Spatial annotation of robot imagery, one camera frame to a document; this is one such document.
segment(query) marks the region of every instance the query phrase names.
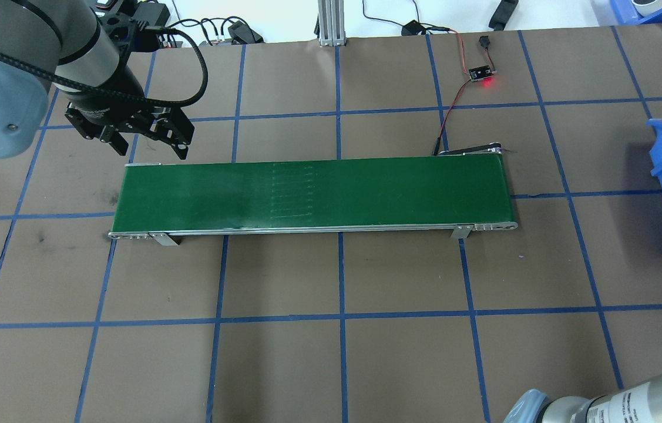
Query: conveyor belt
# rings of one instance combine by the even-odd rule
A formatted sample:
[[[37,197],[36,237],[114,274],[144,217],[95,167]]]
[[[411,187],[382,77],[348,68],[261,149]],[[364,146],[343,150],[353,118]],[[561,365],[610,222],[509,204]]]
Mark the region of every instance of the conveyor belt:
[[[112,238],[516,228],[500,153],[131,165]]]

